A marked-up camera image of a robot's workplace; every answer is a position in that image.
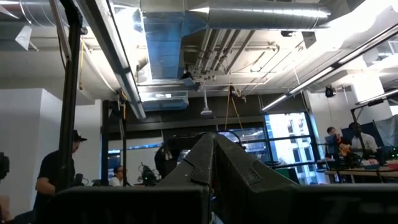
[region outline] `cord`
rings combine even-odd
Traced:
[[[81,36],[81,47],[80,47],[80,78],[79,78],[79,90],[83,90],[83,82],[81,81],[81,77],[83,74],[83,59],[85,56],[85,52],[84,52],[84,45],[85,45],[85,36],[82,35]]]
[[[67,66],[65,65],[65,61],[64,61],[63,55],[62,55],[62,48],[61,48],[61,39],[60,39],[60,35],[57,34],[57,36],[58,36],[58,47],[59,47],[59,49],[60,49],[60,55],[61,55],[61,60],[62,60],[63,69],[64,69],[65,71],[67,71]]]
[[[226,125],[228,124],[228,110],[229,110],[229,98],[231,94],[231,75],[228,77],[228,99],[227,99],[227,104],[226,104],[226,115],[225,115],[225,127],[224,129],[226,130]]]
[[[234,101],[234,98],[233,98],[233,97],[232,97],[232,104],[234,105],[234,108],[235,108],[235,113],[236,113],[236,116],[238,117],[239,125],[241,126],[241,129],[243,130],[243,126],[242,126],[241,118],[239,117],[238,110],[236,109],[236,106],[235,106],[235,101]]]

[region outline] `light fixture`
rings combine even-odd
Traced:
[[[369,103],[369,102],[372,102],[372,101],[375,101],[375,100],[381,100],[381,99],[384,99],[384,98],[386,98],[388,96],[392,96],[392,95],[395,95],[395,94],[398,94],[398,89],[389,91],[389,92],[381,94],[379,96],[372,97],[372,98],[367,99],[367,100],[360,101],[360,102],[356,103],[356,105],[363,105],[365,103]]]
[[[314,75],[309,80],[303,82],[298,87],[296,87],[293,90],[291,90],[289,92],[289,94],[294,95],[294,94],[300,92],[301,90],[303,90],[304,88],[308,87],[312,83],[314,83],[314,82],[318,81],[319,79],[323,78],[325,75],[328,75],[332,71],[333,71],[333,68],[331,68],[331,67],[328,67],[328,68],[324,69],[322,72],[318,73],[317,75]]]
[[[276,99],[274,102],[268,104],[266,107],[264,107],[262,109],[262,112],[266,112],[267,110],[273,108],[275,105],[277,105],[278,103],[280,103],[281,101],[285,100],[287,98],[286,95],[282,95],[281,97],[279,97],[278,99]]]
[[[307,81],[305,81],[302,84],[300,84],[298,87],[294,88],[290,92],[286,93],[285,95],[282,95],[281,97],[279,97],[278,99],[276,99],[272,103],[268,104],[267,106],[265,106],[262,109],[262,112],[266,112],[267,110],[271,109],[272,107],[274,107],[278,103],[288,99],[291,96],[294,96],[296,93],[302,91],[304,88],[308,87],[312,83],[315,83],[315,82],[319,81],[321,78],[325,77],[326,75],[329,75],[330,72],[341,68],[342,66],[346,65],[348,62],[351,62],[352,60],[358,58],[359,56],[362,56],[363,54],[365,54],[369,50],[375,48],[380,43],[383,43],[384,41],[386,41],[386,40],[390,39],[391,37],[397,35],[397,33],[398,33],[398,24],[394,25],[393,27],[391,27],[390,29],[384,31],[383,33],[375,36],[373,39],[371,39],[370,41],[366,42],[362,46],[358,47],[356,50],[351,52],[346,57],[342,58],[337,63],[333,63],[330,67],[324,69],[322,72],[316,74],[312,78],[310,78]]]

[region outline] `table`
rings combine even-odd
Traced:
[[[345,170],[326,170],[325,175],[329,177],[330,183],[335,183],[335,175],[350,175],[351,179],[354,180],[353,176],[368,176],[368,177],[390,177],[390,178],[398,178],[398,170],[392,170],[388,167],[380,167],[379,175],[377,175],[376,169],[366,170],[365,168],[354,168],[354,169],[345,169]]]

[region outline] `black shirt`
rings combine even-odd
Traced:
[[[50,184],[55,185],[56,181],[58,180],[58,176],[60,174],[60,151],[54,151],[51,152],[50,154],[46,155],[42,161],[42,165],[40,166],[40,172],[39,176],[37,177],[38,179],[41,177],[46,177],[49,179]],[[70,157],[70,180],[73,181],[74,176],[75,176],[75,163]],[[34,209],[38,210],[45,205],[48,200],[50,200],[51,195],[46,195],[42,194],[40,192],[37,192],[36,195],[36,200],[35,200],[35,205]]]

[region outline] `baseball cap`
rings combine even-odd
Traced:
[[[82,138],[80,133],[77,130],[73,130],[73,141],[77,142],[77,141],[87,141],[87,139]]]

